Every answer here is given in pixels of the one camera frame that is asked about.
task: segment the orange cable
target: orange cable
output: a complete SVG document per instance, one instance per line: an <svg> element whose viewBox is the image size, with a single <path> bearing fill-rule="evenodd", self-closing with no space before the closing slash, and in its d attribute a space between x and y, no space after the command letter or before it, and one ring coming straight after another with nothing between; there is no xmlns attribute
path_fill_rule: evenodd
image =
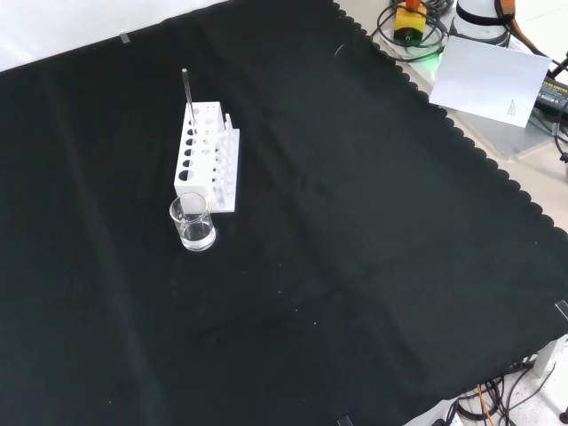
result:
<svg viewBox="0 0 568 426"><path fill-rule="evenodd" d="M493 422L493 418L492 418L491 415L489 415L489 410L487 409L487 406L485 405L485 401L483 400L483 395L481 394L481 385L477 386L477 392L479 393L479 399L481 399L481 405L483 406L483 411L485 411L485 415L489 419L491 426L495 426L495 423Z"/></svg>

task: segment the table surface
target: table surface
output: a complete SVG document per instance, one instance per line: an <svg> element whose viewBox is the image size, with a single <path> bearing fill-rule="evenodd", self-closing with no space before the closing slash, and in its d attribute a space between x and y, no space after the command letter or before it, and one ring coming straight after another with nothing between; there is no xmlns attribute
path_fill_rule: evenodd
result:
<svg viewBox="0 0 568 426"><path fill-rule="evenodd" d="M1 423L399 426L565 331L566 235L331 2L130 40L0 75ZM199 254L184 67L241 129Z"/></svg>
<svg viewBox="0 0 568 426"><path fill-rule="evenodd" d="M376 28L376 18L388 5L387 0L337 0L340 7L370 34ZM557 0L546 2L517 1L517 18L523 30L537 45L553 58L561 61L565 56L566 46L561 33L562 26L553 25L568 17L568 8ZM386 49L389 47L380 36L375 41ZM434 70L431 64L400 64L405 73L422 91L431 92ZM568 79L561 75L560 81ZM449 116L455 125L462 129L476 145L483 148L490 158L499 163L527 191L534 202L542 206L544 213L553 218L555 225L568 230L568 170L558 160L559 152L551 137L537 130L530 123L526 129L519 129L504 123L494 122L472 114L450 111ZM526 146L536 149L503 157L496 146L518 144L518 138L526 139Z"/></svg>

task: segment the yellow component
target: yellow component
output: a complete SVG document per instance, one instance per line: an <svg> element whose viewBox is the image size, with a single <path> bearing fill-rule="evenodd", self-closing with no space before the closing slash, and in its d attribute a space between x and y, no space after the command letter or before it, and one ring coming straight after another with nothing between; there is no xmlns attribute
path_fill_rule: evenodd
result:
<svg viewBox="0 0 568 426"><path fill-rule="evenodd" d="M426 8L423 4L418 8L419 12L426 14ZM406 9L397 9L397 18L394 21L394 29L401 28L415 28L421 33L424 33L424 27L426 26L426 18L418 13L409 12Z"/></svg>

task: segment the cable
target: cable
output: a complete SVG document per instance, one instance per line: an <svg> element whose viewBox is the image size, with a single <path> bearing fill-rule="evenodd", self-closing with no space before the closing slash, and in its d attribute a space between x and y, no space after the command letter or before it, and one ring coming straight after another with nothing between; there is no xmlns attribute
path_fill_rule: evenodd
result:
<svg viewBox="0 0 568 426"><path fill-rule="evenodd" d="M544 387L544 385L546 384L546 382L548 381L548 379L550 378L550 376L552 375L552 373L554 373L554 370L556 368L556 362L554 364L554 366L552 366L552 369L550 370L550 373L547 374L546 378L542 381L542 383L539 386L539 389L537 389L535 392L533 392L529 397L526 397L525 399L523 399L521 402L517 402L514 406L512 406L509 411L517 408L518 406L520 406L521 404L524 404L526 401L528 401L530 398L534 397L537 393L539 393L542 388Z"/></svg>
<svg viewBox="0 0 568 426"><path fill-rule="evenodd" d="M540 392L540 390L544 387L544 385L546 384L546 382L548 381L548 379L550 378L550 376L552 375L552 373L554 373L554 370L556 368L556 363L554 364L554 366L552 367L552 369L550 370L550 373L548 373L548 375L546 376L546 378L542 381L542 383L539 386L539 389L537 389L535 392L533 392L531 395L529 395L527 398L523 399L521 402L516 403L514 406L510 406L510 402L511 402L511 397L513 395L513 391L515 390L516 386L518 385L518 383L521 381L521 379L529 372L529 370L524 371L515 381L515 383L513 384L513 386L511 387L510 391L509 391L509 396L507 397L507 405L505 408L505 413L503 413L501 415L501 417L499 418L499 421L497 422L497 426L501 425L501 420L503 420L503 418L509 418L510 416L510 412L513 411L515 408L517 408L518 406L520 406L521 404L524 404L526 401L528 401L529 399L531 399L532 397L534 397L537 393Z"/></svg>
<svg viewBox="0 0 568 426"><path fill-rule="evenodd" d="M495 385L495 383L491 383L491 381L485 382L485 387L487 386L487 384L490 384L493 386L493 391L495 392L495 398L493 398L493 395L491 392L488 393L489 398L491 398L491 401L493 401L493 403L499 407L499 412L502 414L501 417L505 417L505 422L509 422L512 426L517 426L515 424L515 422L513 422L510 417L506 414L505 412L505 406L502 404L502 398L501 395L505 394L505 376L502 375L501 376L501 395L499 395L499 387L497 385Z"/></svg>
<svg viewBox="0 0 568 426"><path fill-rule="evenodd" d="M534 118L537 122L539 122L539 124L546 130L548 130L548 133L550 133L550 135L554 136L554 130L551 129L545 122L544 120L542 120L537 114L535 114L534 112L532 112L531 117ZM537 126L534 122L529 121L530 124L532 124L534 127L540 129L539 126ZM566 129L564 126L560 127L560 131L566 135L566 131L568 131L568 129ZM558 136L558 139L562 140L566 145L568 145L568 139L562 138L561 136Z"/></svg>
<svg viewBox="0 0 568 426"><path fill-rule="evenodd" d="M376 20L376 29L375 31L373 31L373 33L371 33L371 41L372 41L372 45L375 49L377 49L383 56L387 57L388 59L393 59L396 60L398 62L417 62L419 60L423 60L423 59L427 59L427 58L431 58L432 56L436 56L439 55L439 53L441 53L444 50L444 45L443 45L443 41L445 38L449 37L449 32L446 28L446 26L444 25L444 23L442 23L442 21L440 20L440 17L446 13L449 9L452 8L452 6L454 5L454 0L429 0L426 2L422 2L422 4L424 5L424 7L426 7L426 13L422 13L420 11L418 11L417 9L410 9L407 8L405 5L403 5L404 0L390 0L390 4L388 7L386 7L385 9L383 9L383 11L379 14L379 17ZM404 9L408 12L412 12L412 13L416 13L418 15L423 16L426 19L426 23L432 28L432 30L419 42L417 43L400 43L396 40L393 40L392 38L388 37L386 34L384 34L383 32L383 26L384 24L390 20L393 16L395 16L397 14L397 9ZM383 20L381 21L381 19L383 18L383 16L388 12L391 11L391 13ZM381 51L381 49L379 47L377 47L377 44L373 42L373 37L379 33L381 35L381 37L383 38L384 41L394 44L396 46L400 46L400 47L404 47L404 48L408 48L408 47L414 47L417 49L433 49L433 48L437 48L435 51L431 51L429 53L426 53L424 55L421 56L417 56L414 58L397 58L394 56L389 55L388 53ZM436 40L435 42L432 43L425 43L428 39L430 39L430 37L432 37L434 35L434 33L437 33L438 36L438 40Z"/></svg>
<svg viewBox="0 0 568 426"><path fill-rule="evenodd" d="M519 371L528 371L531 368L533 368L533 366L534 366L534 361L531 361L530 357L529 357L529 360L519 362L519 363L515 363L511 367L507 368L506 371L501 373L501 377L497 378L495 381L494 380L485 381L485 390L482 390L481 394L483 395L484 393L488 393L488 395L492 399L493 405L488 410L490 416L496 414L497 412L501 412L502 414L506 413L505 406L503 405L503 398L505 397L505 384L504 384L505 383L505 375L511 375L511 374L517 373ZM499 384L501 384L502 392L499 392ZM473 395L470 395L470 396L459 397L457 399L457 403L458 403L457 412L461 416L465 417L468 420L472 420L474 422L481 422L486 418L486 415L483 414L483 412L482 412L482 414L472 413L472 412L466 410L460 404L460 401L474 399L474 398L477 398L477 395L475 393Z"/></svg>
<svg viewBox="0 0 568 426"><path fill-rule="evenodd" d="M491 426L495 426L495 423L493 422L493 418L492 418L491 415L489 415L489 412L487 410L487 406L485 405L483 395L481 395L481 385L477 386L477 392L479 393L479 403L481 404L481 409L485 413L485 417L483 418L483 424L485 426L487 426L487 422L485 421L485 418L487 417L489 419L489 422L491 423Z"/></svg>

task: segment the wire bundle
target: wire bundle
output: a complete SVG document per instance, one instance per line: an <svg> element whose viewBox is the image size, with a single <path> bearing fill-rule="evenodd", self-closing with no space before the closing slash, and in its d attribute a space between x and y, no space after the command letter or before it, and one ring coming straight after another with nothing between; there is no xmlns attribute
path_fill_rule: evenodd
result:
<svg viewBox="0 0 568 426"><path fill-rule="evenodd" d="M388 7L386 7L380 14L379 17L376 20L376 30L373 31L373 33L371 34L371 40L373 40L373 37L375 36L376 33L379 33L381 35L381 37L391 43L394 44L396 46L400 46L400 47L404 47L405 49L409 48L409 47L414 47L414 48L418 48L418 49L435 49L435 51L431 51L429 53L426 53L424 55L420 55L420 56L416 56L413 58L395 58L391 55L388 55L387 53L385 53L384 51L381 51L378 46L373 43L373 46L384 56L386 56L387 58L390 59L394 59L397 60L399 62L416 62L419 60L423 60L423 59L427 59L430 58L432 56L438 55L439 53L441 53L444 50L444 39L449 37L449 33L448 30L446 28L446 26L444 25L444 23L440 20L440 18L447 13L452 6L454 5L454 0L429 0L429 1L425 1L422 2L422 4L426 7L426 13L422 13L416 9L410 9L408 7L406 7L404 5L404 0L390 0L390 5ZM396 40L393 40L392 38L388 37L386 34L384 34L383 31L383 27L384 24L386 24L387 21L389 21L394 15L397 14L397 9L405 9L406 11L409 12L413 12L416 13L418 15L423 16L426 19L426 24L429 25L432 30L420 41L417 43L412 43L412 42L407 42L407 43L400 43ZM383 16L390 11L390 14L384 18L383 20ZM430 43L426 43L433 35L434 33L436 34L436 41L434 42L430 42Z"/></svg>
<svg viewBox="0 0 568 426"><path fill-rule="evenodd" d="M550 373L548 373L547 377L542 381L539 388L535 392L533 392L531 395L529 395L527 398L523 399L522 401L516 403L514 406L511 406L511 398L513 396L515 388L517 387L521 379L523 379L523 377L525 377L525 375L533 368L533 364L534 364L533 362L521 363L513 370L507 372L507 374L511 374L517 371L524 370L523 373L515 380L513 386L511 386L511 389L509 390L509 395L506 398L505 398L505 374L502 374L501 377L499 377L497 380L485 381L484 382L485 390L482 390L482 385L479 384L477 386L477 393L474 393L473 395L469 396L459 397L454 403L455 407L452 407L448 412L448 417L450 417L450 413L457 412L466 419L472 420L474 422L483 421L486 424L486 421L488 420L492 424L492 426L495 426L492 416L494 414L499 414L500 417L499 421L497 422L497 426L500 426L503 420L505 420L505 426L516 426L515 422L513 422L510 418L510 412L513 411L518 406L524 404L532 397L534 397L537 393L539 393L556 368L555 364L550 370ZM483 400L483 394L485 393L489 395L489 398L493 402L491 408L488 408L486 406L486 402ZM460 405L460 401L474 399L474 398L479 398L479 404L481 405L482 414L471 413L470 411L467 411L465 408L463 408L463 406Z"/></svg>

